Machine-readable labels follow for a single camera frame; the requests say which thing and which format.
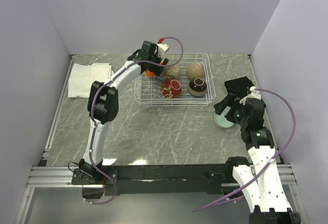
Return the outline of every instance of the folded white cloth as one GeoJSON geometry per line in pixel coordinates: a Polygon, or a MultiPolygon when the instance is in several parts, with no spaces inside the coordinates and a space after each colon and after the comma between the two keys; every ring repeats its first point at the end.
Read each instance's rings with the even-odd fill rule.
{"type": "Polygon", "coordinates": [[[104,82],[111,76],[111,69],[109,64],[102,63],[87,66],[74,64],[68,79],[68,97],[88,98],[92,83],[104,82]]]}

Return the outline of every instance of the black cloth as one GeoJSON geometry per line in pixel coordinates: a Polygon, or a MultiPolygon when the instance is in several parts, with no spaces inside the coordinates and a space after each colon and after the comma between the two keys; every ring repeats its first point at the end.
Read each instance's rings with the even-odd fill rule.
{"type": "Polygon", "coordinates": [[[228,93],[232,93],[239,98],[246,97],[247,88],[254,86],[252,81],[246,76],[238,79],[232,79],[224,82],[224,86],[227,89],[228,93]]]}

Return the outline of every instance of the wire dish rack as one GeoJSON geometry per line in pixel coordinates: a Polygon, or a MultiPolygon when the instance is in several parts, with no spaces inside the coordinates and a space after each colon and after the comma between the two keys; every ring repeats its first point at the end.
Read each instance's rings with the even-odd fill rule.
{"type": "MultiPolygon", "coordinates": [[[[176,62],[180,54],[166,54],[169,64],[176,62]]],[[[149,78],[145,73],[140,75],[135,83],[135,99],[141,107],[152,106],[208,106],[215,98],[215,88],[213,83],[212,71],[209,56],[205,53],[186,53],[178,63],[182,92],[178,98],[165,98],[160,91],[160,84],[168,77],[149,78]],[[204,80],[207,83],[207,93],[203,97],[193,97],[187,91],[190,79],[186,76],[186,69],[192,63],[200,63],[205,69],[204,80]]]]}

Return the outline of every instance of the wall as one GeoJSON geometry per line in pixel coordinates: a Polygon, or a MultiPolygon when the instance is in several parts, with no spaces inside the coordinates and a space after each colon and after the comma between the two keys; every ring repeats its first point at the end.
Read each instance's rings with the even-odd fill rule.
{"type": "Polygon", "coordinates": [[[42,156],[69,55],[39,0],[0,0],[0,223],[42,156]]]}
{"type": "MultiPolygon", "coordinates": [[[[328,0],[281,0],[252,55],[262,88],[291,102],[297,128],[283,154],[292,164],[311,223],[327,223],[328,212],[328,0]]],[[[291,116],[265,96],[278,143],[291,131],[291,116]]]]}
{"type": "Polygon", "coordinates": [[[280,0],[41,1],[70,53],[132,53],[163,36],[188,52],[252,53],[280,0]]]}

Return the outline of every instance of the patterned red bowl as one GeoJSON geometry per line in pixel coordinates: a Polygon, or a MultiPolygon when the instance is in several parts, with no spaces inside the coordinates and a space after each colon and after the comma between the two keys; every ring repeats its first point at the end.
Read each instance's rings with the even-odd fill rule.
{"type": "Polygon", "coordinates": [[[181,93],[181,84],[176,79],[167,79],[160,85],[165,98],[177,98],[181,93]]]}

